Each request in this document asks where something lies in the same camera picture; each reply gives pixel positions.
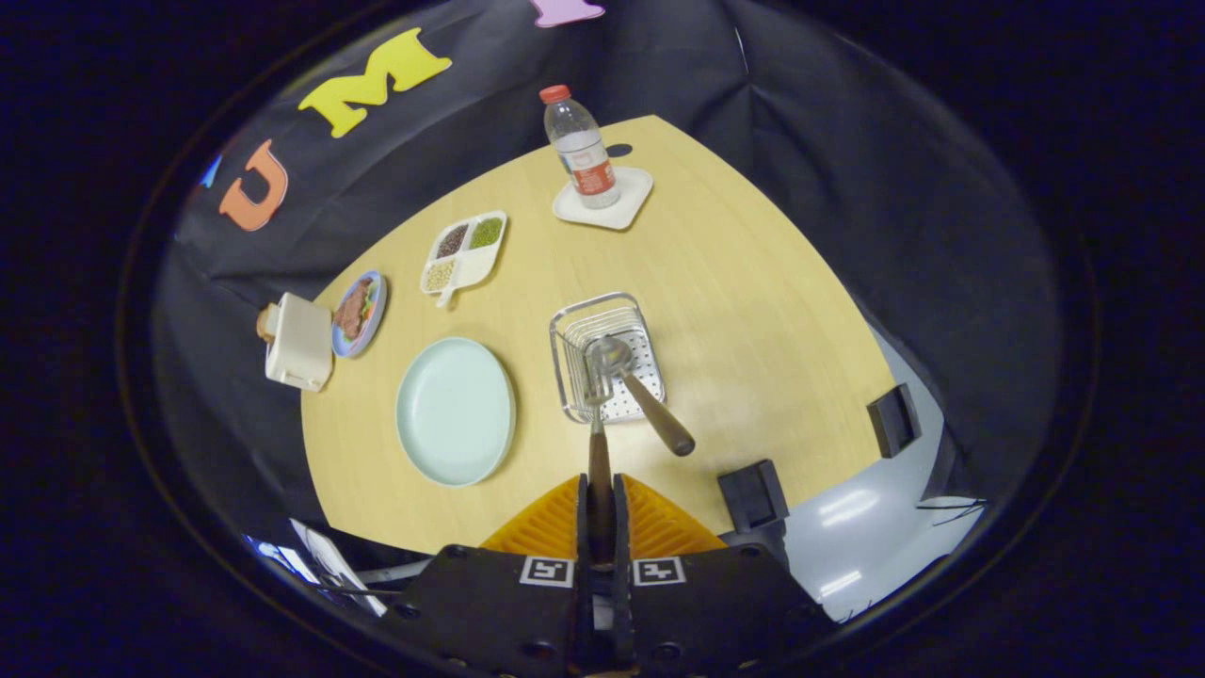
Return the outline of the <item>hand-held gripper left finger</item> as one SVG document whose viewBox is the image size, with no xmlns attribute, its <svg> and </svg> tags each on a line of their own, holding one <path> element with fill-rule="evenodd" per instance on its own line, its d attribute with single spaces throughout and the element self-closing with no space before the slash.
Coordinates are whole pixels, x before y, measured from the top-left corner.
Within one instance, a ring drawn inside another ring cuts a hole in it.
<svg viewBox="0 0 1205 678">
<path fill-rule="evenodd" d="M 387 618 L 440 670 L 568 677 L 589 627 L 589 567 L 586 478 L 574 476 L 482 546 L 443 546 Z"/>
</svg>

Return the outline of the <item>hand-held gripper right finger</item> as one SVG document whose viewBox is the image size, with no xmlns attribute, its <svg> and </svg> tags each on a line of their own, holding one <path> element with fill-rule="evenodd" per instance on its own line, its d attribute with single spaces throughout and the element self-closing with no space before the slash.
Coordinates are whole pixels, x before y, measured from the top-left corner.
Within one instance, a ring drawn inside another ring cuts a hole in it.
<svg viewBox="0 0 1205 678">
<path fill-rule="evenodd" d="M 637 677 L 746 677 L 834 632 L 759 543 L 728 546 L 631 476 L 615 476 L 615 654 Z"/>
</svg>

